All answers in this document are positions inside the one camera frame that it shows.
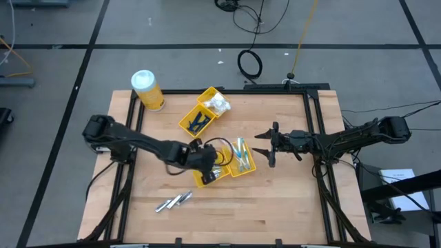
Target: white paper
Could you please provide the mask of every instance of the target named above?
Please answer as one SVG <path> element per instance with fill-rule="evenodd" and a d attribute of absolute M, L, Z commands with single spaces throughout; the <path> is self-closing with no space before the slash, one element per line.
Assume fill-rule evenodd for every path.
<path fill-rule="evenodd" d="M 404 180 L 408 178 L 415 177 L 415 174 L 413 173 L 412 169 L 381 169 L 379 171 L 380 175 L 382 175 L 383 180 L 387 181 L 388 183 L 394 183 L 399 180 Z M 410 197 L 412 197 L 414 200 L 416 200 L 417 203 L 419 203 L 421 206 L 423 206 L 425 209 L 429 209 L 429 206 L 427 205 L 426 198 L 422 194 L 422 192 L 416 192 L 413 194 L 409 194 Z M 397 196 L 390 198 L 390 202 L 392 204 L 392 207 L 394 209 L 401 208 L 401 211 L 416 211 L 421 210 L 415 203 L 413 203 L 410 199 L 408 199 L 406 196 Z"/>

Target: yellow plastic bin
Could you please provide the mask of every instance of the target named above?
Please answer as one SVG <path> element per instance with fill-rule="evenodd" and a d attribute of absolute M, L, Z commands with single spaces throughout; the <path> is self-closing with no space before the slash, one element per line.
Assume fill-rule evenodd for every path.
<path fill-rule="evenodd" d="M 203 107 L 205 107 L 205 106 L 204 106 L 204 102 L 211 100 L 211 99 L 213 98 L 213 96 L 214 96 L 216 93 L 222 94 L 222 93 L 220 93 L 218 90 L 216 90 L 215 87 L 213 87 L 213 86 L 209 87 L 207 90 L 205 90 L 205 91 L 204 91 L 204 92 L 198 97 L 198 103 L 200 103 Z M 228 99 L 224 94 L 222 94 L 222 96 L 225 98 L 225 100 L 227 100 L 228 102 L 230 102 L 229 99 Z M 215 113 L 213 110 L 211 110 L 210 108 L 207 108 L 207 109 L 208 109 L 208 111 L 210 111 L 212 114 L 214 114 L 217 118 L 221 117 L 221 115 L 223 115 L 223 113 L 225 113 L 225 112 L 223 112 L 223 113 L 221 113 L 221 114 L 216 114 L 216 113 Z"/>
<path fill-rule="evenodd" d="M 237 142 L 233 142 L 232 145 L 235 148 L 237 148 Z M 248 153 L 249 166 L 251 167 L 251 169 L 244 169 L 243 172 L 240 172 L 240 170 L 239 170 L 239 164 L 240 164 L 239 160 L 236 157 L 236 155 L 234 155 L 234 158 L 233 158 L 232 162 L 227 166 L 230 174 L 232 175 L 232 177 L 242 176 L 242 175 L 245 175 L 246 173 L 253 172 L 253 171 L 255 171 L 257 169 L 256 168 L 256 164 L 254 163 L 254 159 L 253 159 L 251 150 L 248 148 L 248 145 L 247 145 L 246 142 L 245 142 L 245 149 L 247 150 L 247 153 Z M 232 155 L 229 146 L 224 146 L 222 148 L 222 150 L 223 150 L 225 159 L 229 160 L 229 158 L 231 158 L 231 155 Z"/>
<path fill-rule="evenodd" d="M 192 123 L 194 121 L 194 119 L 196 118 L 196 115 L 199 112 L 201 112 L 201 114 L 202 114 L 200 121 L 204 120 L 205 116 L 208 116 L 210 118 L 210 121 L 197 133 L 193 133 L 193 132 L 189 131 L 188 128 L 189 128 L 190 123 Z M 201 104 L 198 104 L 192 109 L 192 111 L 190 111 L 186 116 L 184 116 L 184 118 L 181 121 L 179 121 L 179 126 L 182 127 L 193 138 L 198 138 L 202 134 L 202 132 L 205 129 L 207 129 L 207 127 L 210 124 L 212 124 L 212 122 L 214 121 L 215 118 L 216 118 L 216 115 L 213 112 L 209 111 L 207 108 L 205 108 Z"/>
<path fill-rule="evenodd" d="M 222 163 L 222 156 L 220 156 L 218 154 L 218 158 L 216 159 L 215 163 L 216 164 Z M 222 177 L 228 176 L 228 174 L 229 174 L 228 166 L 221 166 L 220 169 L 222 170 L 222 172 L 219 174 L 219 177 L 216 178 L 216 180 L 214 182 L 220 180 Z M 193 177 L 194 177 L 194 182 L 196 183 L 196 186 L 198 186 L 198 188 L 202 188 L 202 187 L 207 186 L 207 185 L 204 185 L 204 183 L 202 182 L 202 173 L 200 171 L 194 170 Z"/>

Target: wooden table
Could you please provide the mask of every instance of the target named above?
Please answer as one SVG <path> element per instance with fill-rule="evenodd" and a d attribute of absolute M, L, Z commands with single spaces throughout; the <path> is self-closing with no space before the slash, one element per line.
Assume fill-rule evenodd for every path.
<path fill-rule="evenodd" d="M 336 92 L 319 91 L 322 116 L 328 134 L 343 130 Z M 141 132 L 161 140 L 190 142 L 192 137 L 178 122 L 196 104 L 197 95 L 165 95 L 160 112 L 146 111 Z M 209 126 L 201 139 L 224 137 L 234 141 L 244 137 L 250 147 L 270 148 L 268 140 L 254 138 L 266 132 L 273 121 L 280 132 L 307 130 L 302 97 L 296 95 L 227 95 L 232 110 Z M 125 123 L 130 91 L 115 91 L 108 114 Z M 267 159 L 252 154 L 257 170 L 238 178 L 222 178 L 206 188 L 195 186 L 191 172 L 169 176 L 164 164 L 153 154 L 138 152 L 134 182 L 127 216 L 124 242 L 173 243 L 181 237 L 184 243 L 325 244 L 326 236 L 317 181 L 311 175 L 310 154 L 303 161 L 293 154 L 277 154 L 275 168 Z M 351 162 L 345 155 L 342 160 Z M 109 163 L 109 155 L 98 155 L 94 173 Z M 85 206 L 79 238 L 87 236 L 107 211 L 112 194 L 116 167 L 92 186 Z M 344 163 L 334 165 L 340 204 L 344 213 L 365 238 L 370 238 L 365 212 L 354 169 Z M 159 204 L 193 190 L 193 197 L 180 207 L 157 214 Z M 334 239 L 338 239 L 334 213 L 331 214 Z M 112 237 L 116 237 L 119 214 L 115 216 Z"/>

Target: black cable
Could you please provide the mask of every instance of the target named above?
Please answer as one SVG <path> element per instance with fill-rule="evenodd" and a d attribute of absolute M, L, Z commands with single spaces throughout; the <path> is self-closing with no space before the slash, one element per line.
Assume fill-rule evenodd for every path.
<path fill-rule="evenodd" d="M 218 166 L 226 166 L 226 165 L 229 165 L 229 164 L 233 161 L 233 158 L 234 158 L 234 149 L 233 149 L 233 145 L 232 145 L 232 144 L 231 144 L 226 138 L 222 138 L 222 137 L 211 138 L 211 139 L 209 139 L 208 141 L 205 141 L 204 145 L 206 145 L 206 144 L 208 144 L 208 143 L 210 143 L 210 142 L 212 142 L 212 141 L 215 141 L 215 140 L 225 141 L 225 142 L 229 145 L 230 151 L 231 151 L 231 153 L 232 153 L 232 156 L 231 156 L 231 158 L 229 158 L 229 161 L 228 161 L 228 162 L 226 162 L 225 164 L 219 164 Z"/>
<path fill-rule="evenodd" d="M 359 166 L 361 166 L 361 168 L 363 168 L 366 172 L 369 172 L 370 174 L 374 175 L 374 176 L 378 176 L 379 179 L 381 181 L 383 181 L 384 183 L 386 183 L 386 185 L 390 186 L 390 188 L 392 188 L 393 190 L 397 191 L 400 195 L 402 196 L 406 196 L 412 203 L 414 203 L 417 207 L 419 207 L 422 211 L 428 213 L 432 218 L 434 218 L 435 220 L 437 220 L 438 222 L 441 222 L 441 217 L 438 216 L 437 214 L 433 213 L 432 211 L 425 209 L 422 205 L 420 205 L 415 199 L 413 199 L 412 197 L 410 197 L 408 194 L 404 193 L 403 191 L 401 191 L 400 189 L 398 189 L 397 187 L 395 187 L 394 185 L 392 185 L 391 183 L 387 182 L 385 179 L 383 179 L 382 175 L 377 174 L 375 172 L 371 172 L 369 171 L 362 163 L 359 163 Z"/>
<path fill-rule="evenodd" d="M 357 154 L 355 154 L 355 155 L 352 154 L 352 156 L 354 156 L 353 161 L 354 161 L 354 160 L 358 160 L 359 163 L 361 162 L 360 159 L 358 158 L 358 155 L 359 155 L 360 152 L 361 152 L 361 148 L 358 149 Z"/>
<path fill-rule="evenodd" d="M 257 83 L 254 81 L 254 79 L 258 79 L 258 78 L 261 76 L 261 74 L 262 74 L 262 70 L 263 70 L 263 63 L 262 63 L 262 60 L 260 59 L 260 57 L 259 57 L 255 52 L 251 51 L 251 49 L 253 49 L 254 44 L 256 43 L 256 37 L 257 37 L 257 34 L 258 34 L 258 32 L 260 31 L 260 23 L 261 23 L 261 19 L 260 19 L 260 17 L 262 16 L 262 10 L 263 10 L 263 4 L 264 4 L 264 2 L 265 2 L 265 0 L 262 0 L 262 3 L 261 3 L 261 5 L 260 5 L 260 12 L 259 12 L 259 15 L 258 15 L 258 18 L 257 18 L 257 20 L 258 20 L 258 22 L 257 22 L 257 26 L 256 26 L 256 28 L 254 28 L 255 31 L 254 31 L 254 39 L 253 39 L 253 43 L 251 44 L 251 47 L 250 47 L 249 49 L 240 51 L 240 52 L 239 52 L 239 55 L 237 56 L 237 66 L 239 67 L 239 71 L 240 71 L 240 73 L 241 73 L 245 78 L 247 78 L 248 80 L 250 80 L 253 84 L 257 84 Z M 241 63 L 240 60 L 242 59 L 242 56 L 243 56 L 244 54 L 250 54 L 250 55 L 252 55 L 252 56 L 255 58 L 255 60 L 257 61 L 257 64 L 259 65 L 259 70 L 257 71 L 256 74 L 250 74 L 250 73 L 246 72 L 246 71 L 243 69 L 243 67 L 242 67 L 242 63 Z"/>
<path fill-rule="evenodd" d="M 253 8 L 251 8 L 251 7 L 249 7 L 249 6 L 242 6 L 242 5 L 239 5 L 239 4 L 238 4 L 238 0 L 226 0 L 225 2 L 222 2 L 222 3 L 219 3 L 219 0 L 214 0 L 214 4 L 216 5 L 216 7 L 220 8 L 221 10 L 226 11 L 226 12 L 233 12 L 233 23 L 234 23 L 234 25 L 235 25 L 236 27 L 238 27 L 238 28 L 240 28 L 241 30 L 246 31 L 246 32 L 248 32 L 248 33 L 252 33 L 252 34 L 254 34 L 254 39 L 253 39 L 253 43 L 252 43 L 251 47 L 250 47 L 249 49 L 247 49 L 247 50 L 242 50 L 242 51 L 239 53 L 238 57 L 237 57 L 237 65 L 238 65 L 238 67 L 239 67 L 239 71 L 240 71 L 240 73 L 241 73 L 246 79 L 248 79 L 251 83 L 253 83 L 253 84 L 257 84 L 254 80 L 255 80 L 255 79 L 258 79 L 258 78 L 261 76 L 262 71 L 263 71 L 263 62 L 262 62 L 262 59 L 260 59 L 260 57 L 259 57 L 255 52 L 252 51 L 252 49 L 253 49 L 253 47 L 254 47 L 254 45 L 255 45 L 255 43 L 256 43 L 256 37 L 257 37 L 258 34 L 268 34 L 268 33 L 270 33 L 271 31 L 273 31 L 274 29 L 277 28 L 277 26 L 278 26 L 278 25 L 280 24 L 280 22 L 283 20 L 283 18 L 285 17 L 285 15 L 286 15 L 286 13 L 287 13 L 287 11 L 288 11 L 288 7 L 289 7 L 289 2 L 290 2 L 290 0 L 287 0 L 287 5 L 286 5 L 286 7 L 285 7 L 285 10 L 283 11 L 282 17 L 278 20 L 278 22 L 275 24 L 275 26 L 274 26 L 273 28 L 269 29 L 268 31 L 264 31 L 264 32 L 262 32 L 262 31 L 260 30 L 260 25 L 261 25 L 261 23 L 262 23 L 262 19 L 261 19 L 261 17 L 262 17 L 262 10 L 263 10 L 263 4 L 264 4 L 264 2 L 265 2 L 265 0 L 262 0 L 262 3 L 261 3 L 261 5 L 260 5 L 260 11 L 259 11 L 259 14 L 257 14 L 257 11 L 255 11 L 255 9 L 253 9 Z M 246 9 L 250 9 L 250 10 L 256 15 L 256 18 L 254 18 L 253 14 L 250 13 L 250 12 L 248 12 Z M 247 13 L 247 14 L 248 14 L 248 15 L 249 15 L 249 16 L 250 16 L 250 17 L 251 17 L 251 18 L 257 23 L 257 24 L 256 24 L 256 27 L 255 27 L 252 31 L 251 31 L 251 30 L 248 30 L 248 29 L 246 29 L 246 28 L 243 28 L 243 27 L 241 27 L 240 25 L 237 24 L 237 22 L 236 22 L 236 11 L 237 11 L 237 10 L 243 10 L 244 12 L 246 12 L 246 13 Z M 257 64 L 258 64 L 258 71 L 257 71 L 257 73 L 255 73 L 255 74 L 250 74 L 250 73 L 246 72 L 246 71 L 243 69 L 241 59 L 242 59 L 242 56 L 243 56 L 244 54 L 250 54 L 250 55 L 252 55 L 252 56 L 254 57 L 254 59 L 257 61 Z"/>
<path fill-rule="evenodd" d="M 169 165 L 168 165 L 168 164 L 165 164 L 165 171 L 166 171 L 167 174 L 169 174 L 170 176 L 178 176 L 178 175 L 181 175 L 182 173 L 186 172 L 187 169 L 183 169 L 183 170 L 181 170 L 181 171 L 179 171 L 179 172 L 171 172 L 171 171 L 170 171 L 170 168 L 169 168 Z"/>
<path fill-rule="evenodd" d="M 420 112 L 420 111 L 422 111 L 422 110 L 425 110 L 425 109 L 428 109 L 428 108 L 430 108 L 430 107 L 433 107 L 433 106 L 439 105 L 440 103 L 441 103 L 441 101 L 438 101 L 438 102 L 436 102 L 436 103 L 432 103 L 432 104 L 430 104 L 429 106 L 422 107 L 422 108 L 420 108 L 419 110 L 415 110 L 415 111 L 413 111 L 413 112 L 410 112 L 410 113 L 408 113 L 408 114 L 405 114 L 405 115 L 402 116 L 402 117 L 403 117 L 403 118 L 406 118 L 406 117 L 412 116 L 412 115 L 414 115 L 414 114 L 416 114 L 416 113 L 418 113 L 418 112 Z"/>
<path fill-rule="evenodd" d="M 352 123 L 344 115 L 342 115 L 342 117 L 349 124 L 350 127 L 353 127 Z"/>
<path fill-rule="evenodd" d="M 429 104 L 429 103 L 436 103 L 436 102 L 441 102 L 441 100 L 427 101 L 427 102 L 421 102 L 421 103 L 412 103 L 412 104 L 399 105 L 399 106 L 386 107 L 386 108 L 376 108 L 376 109 L 373 109 L 373 110 L 360 110 L 360 111 L 342 110 L 342 112 L 367 113 L 367 112 L 374 112 L 374 111 L 378 111 L 378 110 L 392 110 L 392 109 L 401 108 L 401 107 L 409 107 L 409 106 L 414 106 L 414 105 L 422 105 L 422 104 Z"/>
<path fill-rule="evenodd" d="M 96 176 L 94 176 L 92 178 L 92 180 L 90 181 L 88 188 L 85 191 L 85 199 L 88 200 L 88 195 L 89 195 L 89 190 L 90 187 L 92 186 L 92 184 L 94 183 L 94 181 L 102 174 L 104 173 L 106 170 L 108 170 L 113 164 L 115 163 L 115 161 L 112 161 L 108 166 L 106 166 L 104 169 L 102 169 Z"/>
<path fill-rule="evenodd" d="M 285 10 L 283 11 L 282 17 L 278 20 L 278 22 L 275 24 L 275 26 L 274 26 L 273 28 L 269 29 L 268 31 L 264 31 L 264 32 L 262 32 L 262 31 L 258 31 L 257 34 L 268 34 L 268 33 L 270 33 L 271 31 L 275 30 L 275 29 L 277 28 L 277 26 L 280 24 L 280 22 L 282 22 L 283 17 L 285 17 L 285 14 L 286 14 L 287 11 L 288 11 L 288 7 L 289 7 L 289 2 L 290 2 L 290 1 L 291 1 L 291 0 L 288 0 L 288 1 L 287 1 L 287 6 L 285 7 Z M 240 10 L 241 8 L 249 8 L 249 9 L 253 10 L 254 13 L 256 13 L 256 16 L 258 17 L 257 12 L 256 12 L 253 8 L 251 8 L 251 7 L 249 7 L 249 6 L 242 6 L 242 5 L 239 5 L 237 9 Z M 255 34 L 255 33 L 256 33 L 256 31 L 254 31 L 254 30 L 253 30 L 253 31 L 248 30 L 248 29 L 243 28 L 243 27 L 241 27 L 241 26 L 239 26 L 239 25 L 237 24 L 237 22 L 236 22 L 236 12 L 235 12 L 235 11 L 234 11 L 234 13 L 233 13 L 233 23 L 234 23 L 234 25 L 236 25 L 236 27 L 240 28 L 240 29 L 243 30 L 243 31 L 246 31 L 246 32 L 251 33 L 251 34 Z"/>
<path fill-rule="evenodd" d="M 317 175 L 314 174 L 315 169 L 316 169 L 316 165 L 313 165 L 311 169 L 311 173 L 314 178 L 317 178 Z M 328 174 L 328 170 L 326 170 L 326 172 L 320 178 L 323 179 L 327 174 Z"/>

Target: white lid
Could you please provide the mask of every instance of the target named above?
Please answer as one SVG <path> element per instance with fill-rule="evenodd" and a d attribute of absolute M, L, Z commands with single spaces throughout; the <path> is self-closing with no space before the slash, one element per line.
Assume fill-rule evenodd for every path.
<path fill-rule="evenodd" d="M 132 76 L 132 87 L 139 92 L 149 92 L 156 86 L 156 79 L 149 70 L 140 70 Z"/>

